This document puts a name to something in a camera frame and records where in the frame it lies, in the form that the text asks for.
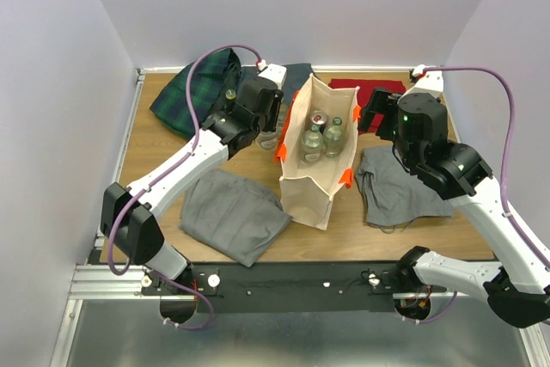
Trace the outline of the clear soda water bottle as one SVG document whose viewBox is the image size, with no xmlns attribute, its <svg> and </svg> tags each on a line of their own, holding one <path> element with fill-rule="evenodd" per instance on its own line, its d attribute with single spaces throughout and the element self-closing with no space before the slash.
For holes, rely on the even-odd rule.
<svg viewBox="0 0 550 367">
<path fill-rule="evenodd" d="M 336 157 L 345 145 L 345 128 L 340 117 L 334 117 L 332 123 L 323 132 L 325 156 Z"/>
<path fill-rule="evenodd" d="M 324 140 L 321 128 L 318 125 L 311 125 L 301 137 L 300 157 L 306 164 L 315 164 L 321 159 L 324 150 Z"/>
<path fill-rule="evenodd" d="M 275 150 L 278 146 L 278 140 L 277 131 L 261 132 L 255 139 L 255 143 L 263 150 Z"/>
</svg>

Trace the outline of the green glass bottle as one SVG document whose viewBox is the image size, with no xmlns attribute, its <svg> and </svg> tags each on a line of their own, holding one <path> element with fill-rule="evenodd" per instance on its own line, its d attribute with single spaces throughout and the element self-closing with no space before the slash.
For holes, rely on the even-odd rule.
<svg viewBox="0 0 550 367">
<path fill-rule="evenodd" d="M 233 106 L 236 102 L 236 91 L 234 89 L 227 89 L 225 92 L 225 110 L 230 113 L 233 110 Z"/>
</svg>

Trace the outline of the beige canvas bag orange handles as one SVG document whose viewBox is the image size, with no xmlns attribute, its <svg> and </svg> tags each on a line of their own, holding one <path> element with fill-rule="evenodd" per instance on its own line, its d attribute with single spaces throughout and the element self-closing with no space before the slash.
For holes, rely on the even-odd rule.
<svg viewBox="0 0 550 367">
<path fill-rule="evenodd" d="M 361 110 L 357 95 L 358 88 L 332 89 L 313 75 L 294 95 L 275 158 L 282 169 L 281 203 L 296 223 L 327 229 L 335 195 L 351 186 Z M 321 155 L 318 161 L 307 163 L 301 157 L 300 141 L 312 125 L 315 110 L 329 120 L 342 119 L 345 145 L 336 157 Z"/>
</svg>

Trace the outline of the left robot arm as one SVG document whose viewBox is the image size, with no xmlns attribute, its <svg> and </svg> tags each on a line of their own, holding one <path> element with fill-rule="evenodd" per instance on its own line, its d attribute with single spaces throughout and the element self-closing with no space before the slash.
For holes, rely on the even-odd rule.
<svg viewBox="0 0 550 367">
<path fill-rule="evenodd" d="M 181 193 L 202 175 L 276 129 L 286 75 L 271 65 L 248 78 L 235 99 L 211 113 L 186 145 L 128 187 L 111 184 L 103 194 L 101 232 L 132 264 L 161 274 L 173 294 L 190 285 L 190 261 L 164 238 L 157 222 Z"/>
</svg>

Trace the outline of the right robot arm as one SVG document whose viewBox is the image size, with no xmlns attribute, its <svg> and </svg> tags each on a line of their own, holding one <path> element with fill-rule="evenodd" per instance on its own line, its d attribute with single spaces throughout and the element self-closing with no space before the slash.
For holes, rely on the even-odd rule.
<svg viewBox="0 0 550 367">
<path fill-rule="evenodd" d="M 503 321 L 525 328 L 549 321 L 549 251 L 502 194 L 480 154 L 448 138 L 448 112 L 437 94 L 375 89 L 360 112 L 365 132 L 376 115 L 376 135 L 410 175 L 461 212 L 497 259 L 469 262 L 414 247 L 395 264 L 398 292 L 443 287 L 478 298 Z"/>
</svg>

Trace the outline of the red folded cloth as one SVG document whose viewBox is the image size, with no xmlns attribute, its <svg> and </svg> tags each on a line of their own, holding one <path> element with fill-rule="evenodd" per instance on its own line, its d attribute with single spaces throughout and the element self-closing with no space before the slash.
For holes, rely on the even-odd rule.
<svg viewBox="0 0 550 367">
<path fill-rule="evenodd" d="M 362 80 L 333 78 L 328 86 L 332 89 L 356 89 L 357 103 L 360 107 L 366 106 L 375 89 L 384 89 L 391 93 L 403 94 L 406 88 L 400 81 L 394 80 Z M 382 122 L 382 116 L 377 114 L 367 132 L 376 132 Z"/>
</svg>

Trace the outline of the dark blue folded cloth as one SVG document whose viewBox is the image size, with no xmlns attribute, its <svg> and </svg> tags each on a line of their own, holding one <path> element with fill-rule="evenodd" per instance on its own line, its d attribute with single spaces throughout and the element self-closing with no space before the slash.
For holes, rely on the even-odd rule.
<svg viewBox="0 0 550 367">
<path fill-rule="evenodd" d="M 310 63 L 285 64 L 284 68 L 283 102 L 290 104 L 294 94 L 308 81 L 313 69 Z"/>
</svg>

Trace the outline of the red top drink can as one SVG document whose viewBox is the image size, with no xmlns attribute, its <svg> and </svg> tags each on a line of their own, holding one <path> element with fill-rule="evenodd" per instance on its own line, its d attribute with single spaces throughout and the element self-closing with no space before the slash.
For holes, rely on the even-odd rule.
<svg viewBox="0 0 550 367">
<path fill-rule="evenodd" d="M 314 110 L 309 114 L 309 121 L 311 125 L 317 125 L 323 131 L 327 124 L 328 116 L 322 110 Z"/>
</svg>

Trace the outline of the green plaid cloth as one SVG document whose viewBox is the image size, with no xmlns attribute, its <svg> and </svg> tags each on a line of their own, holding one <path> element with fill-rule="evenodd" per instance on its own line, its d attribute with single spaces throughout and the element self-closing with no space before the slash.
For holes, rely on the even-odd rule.
<svg viewBox="0 0 550 367">
<path fill-rule="evenodd" d="M 186 100 L 186 81 L 193 65 L 180 71 L 150 105 L 150 111 L 171 131 L 185 139 L 194 135 L 194 124 Z M 198 123 L 218 104 L 227 89 L 235 89 L 241 61 L 232 48 L 212 53 L 191 76 L 191 99 Z"/>
</svg>

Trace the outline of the grey folded cloth right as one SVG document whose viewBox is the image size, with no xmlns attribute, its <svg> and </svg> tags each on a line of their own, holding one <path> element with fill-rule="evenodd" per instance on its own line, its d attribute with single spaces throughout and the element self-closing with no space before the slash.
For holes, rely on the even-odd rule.
<svg viewBox="0 0 550 367">
<path fill-rule="evenodd" d="M 424 217 L 452 217 L 449 202 L 409 175 L 390 146 L 363 150 L 355 174 L 366 208 L 365 222 L 388 233 Z"/>
</svg>

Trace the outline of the grey folded cloth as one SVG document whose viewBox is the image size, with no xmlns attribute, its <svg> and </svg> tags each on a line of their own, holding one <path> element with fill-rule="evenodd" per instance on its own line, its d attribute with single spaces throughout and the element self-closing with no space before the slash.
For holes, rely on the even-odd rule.
<svg viewBox="0 0 550 367">
<path fill-rule="evenodd" d="M 409 175 L 390 146 L 363 150 L 355 174 L 366 208 L 365 222 L 388 233 L 424 217 L 452 217 L 449 202 Z"/>
<path fill-rule="evenodd" d="M 274 191 L 249 178 L 213 169 L 186 190 L 179 228 L 250 267 L 291 221 Z"/>
</svg>

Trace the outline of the grey folded cloth left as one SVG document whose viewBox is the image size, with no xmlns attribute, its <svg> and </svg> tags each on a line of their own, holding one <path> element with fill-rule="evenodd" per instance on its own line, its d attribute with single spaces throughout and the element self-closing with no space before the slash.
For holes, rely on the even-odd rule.
<svg viewBox="0 0 550 367">
<path fill-rule="evenodd" d="M 274 191 L 249 178 L 213 169 L 186 190 L 179 228 L 250 267 L 291 221 Z"/>
</svg>

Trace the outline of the black mounting base plate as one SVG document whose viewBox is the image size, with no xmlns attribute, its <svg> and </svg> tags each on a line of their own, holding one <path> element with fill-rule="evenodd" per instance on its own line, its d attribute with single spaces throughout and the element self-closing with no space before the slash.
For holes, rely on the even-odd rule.
<svg viewBox="0 0 550 367">
<path fill-rule="evenodd" d="M 194 286 L 223 313 L 392 312 L 425 289 L 406 281 L 393 260 L 196 263 Z"/>
</svg>

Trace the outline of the aluminium frame rail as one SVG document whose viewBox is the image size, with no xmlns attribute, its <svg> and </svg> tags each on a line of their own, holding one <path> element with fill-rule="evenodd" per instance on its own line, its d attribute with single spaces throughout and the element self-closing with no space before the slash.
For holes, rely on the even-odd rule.
<svg viewBox="0 0 550 367">
<path fill-rule="evenodd" d="M 139 266 L 131 266 L 124 275 L 117 276 L 108 266 L 77 265 L 70 281 L 64 315 L 50 365 L 66 366 L 68 364 L 70 349 L 85 301 L 140 298 L 143 275 L 144 272 Z"/>
</svg>

